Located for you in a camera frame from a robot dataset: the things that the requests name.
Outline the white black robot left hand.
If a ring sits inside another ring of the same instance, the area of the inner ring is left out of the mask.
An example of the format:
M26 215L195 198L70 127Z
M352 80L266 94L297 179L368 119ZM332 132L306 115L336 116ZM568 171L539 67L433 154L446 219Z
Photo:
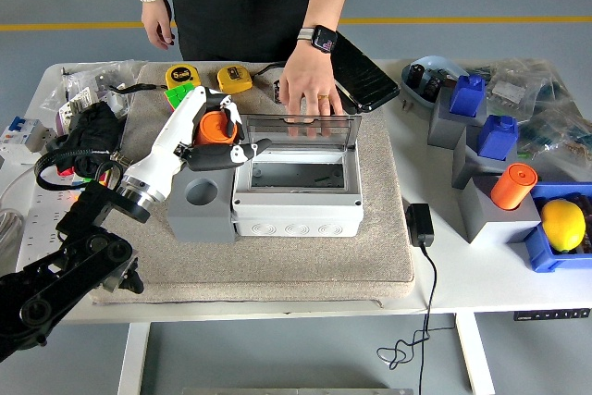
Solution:
M192 171L234 168L271 146L267 138L244 144L194 145L195 131L209 105L228 110L230 122L241 129L238 108L228 94L204 86L189 91L156 137L151 152L126 170L117 192L145 193L162 202L171 193L173 177L184 167Z

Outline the person's left hand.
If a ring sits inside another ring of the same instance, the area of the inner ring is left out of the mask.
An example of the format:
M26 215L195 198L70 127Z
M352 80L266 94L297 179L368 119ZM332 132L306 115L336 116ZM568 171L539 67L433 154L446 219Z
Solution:
M305 101L307 117L343 116L331 56L299 40L279 79L279 100L288 116L299 116Z

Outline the person's right hand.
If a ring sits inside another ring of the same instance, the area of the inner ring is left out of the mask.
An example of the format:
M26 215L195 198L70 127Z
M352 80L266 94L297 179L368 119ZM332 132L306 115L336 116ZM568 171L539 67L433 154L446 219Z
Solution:
M150 44L162 50L174 45L175 36L171 30L167 0L143 1L141 20Z

